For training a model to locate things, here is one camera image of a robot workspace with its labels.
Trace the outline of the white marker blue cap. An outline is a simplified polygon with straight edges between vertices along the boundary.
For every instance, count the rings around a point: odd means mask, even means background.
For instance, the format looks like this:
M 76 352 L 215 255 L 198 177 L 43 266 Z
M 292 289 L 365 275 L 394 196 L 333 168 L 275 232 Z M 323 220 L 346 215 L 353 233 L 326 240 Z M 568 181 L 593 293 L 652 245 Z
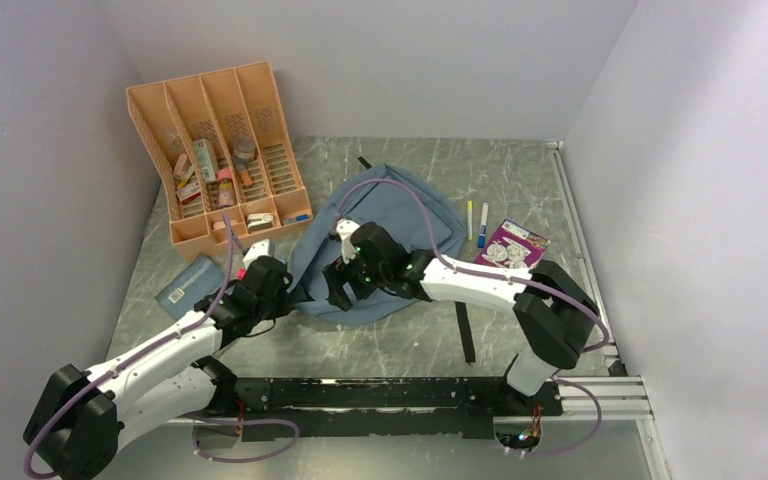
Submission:
M 477 247 L 479 249 L 483 249 L 486 244 L 488 216 L 489 216 L 489 202 L 484 201 L 481 206 L 479 235 L 477 239 Z

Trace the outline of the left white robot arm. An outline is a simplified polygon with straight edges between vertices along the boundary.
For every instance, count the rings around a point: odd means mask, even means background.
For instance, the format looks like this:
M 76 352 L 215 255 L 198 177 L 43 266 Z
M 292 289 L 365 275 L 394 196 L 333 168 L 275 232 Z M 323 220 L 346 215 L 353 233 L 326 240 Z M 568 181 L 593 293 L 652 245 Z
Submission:
M 292 310 L 284 262 L 249 250 L 244 268 L 242 278 L 226 275 L 215 292 L 130 351 L 85 369 L 56 370 L 23 432 L 25 475 L 92 479 L 125 446 L 171 419 L 244 419 L 251 404 L 215 354 Z

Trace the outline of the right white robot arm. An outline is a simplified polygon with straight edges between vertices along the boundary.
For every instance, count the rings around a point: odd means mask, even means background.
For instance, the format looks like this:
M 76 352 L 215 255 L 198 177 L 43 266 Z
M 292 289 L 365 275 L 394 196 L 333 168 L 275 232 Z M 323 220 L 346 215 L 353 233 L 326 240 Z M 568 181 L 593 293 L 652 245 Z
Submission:
M 406 250 L 382 226 L 343 219 L 333 239 L 340 254 L 322 274 L 327 300 L 342 311 L 383 291 L 408 300 L 472 304 L 516 319 L 527 345 L 511 361 L 502 406 L 522 414 L 550 377 L 574 368 L 600 320 L 590 297 L 554 262 L 532 270 L 458 261 L 435 250 Z

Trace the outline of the white marker yellow cap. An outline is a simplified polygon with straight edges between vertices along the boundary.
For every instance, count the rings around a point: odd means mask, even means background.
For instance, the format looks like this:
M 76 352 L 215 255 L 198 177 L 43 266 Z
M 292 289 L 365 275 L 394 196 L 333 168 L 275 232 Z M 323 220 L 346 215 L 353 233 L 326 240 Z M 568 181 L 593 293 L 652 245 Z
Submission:
M 466 203 L 466 225 L 467 225 L 467 238 L 469 241 L 473 240 L 474 237 L 474 230 L 473 230 L 473 201 L 468 200 Z

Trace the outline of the blue grey student backpack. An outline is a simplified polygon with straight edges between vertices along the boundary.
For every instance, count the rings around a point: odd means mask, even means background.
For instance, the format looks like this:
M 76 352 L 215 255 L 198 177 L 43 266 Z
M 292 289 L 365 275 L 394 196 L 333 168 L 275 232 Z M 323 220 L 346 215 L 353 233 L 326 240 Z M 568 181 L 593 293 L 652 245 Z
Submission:
M 375 178 L 394 180 L 410 187 L 428 211 L 439 251 L 450 257 L 460 255 L 467 240 L 467 226 L 454 204 L 406 169 L 386 164 L 374 166 L 337 187 L 293 248 L 289 272 L 293 277 L 292 297 L 296 311 L 331 324 L 360 326 L 382 320 L 413 304 L 411 300 L 382 291 L 361 301 L 354 300 L 352 309 L 347 312 L 327 301 L 328 286 L 322 270 L 340 256 L 339 244 L 328 238 L 338 217 L 360 225 L 374 222 L 409 251 L 428 249 L 431 245 L 416 202 L 406 191 L 389 183 L 361 184 Z

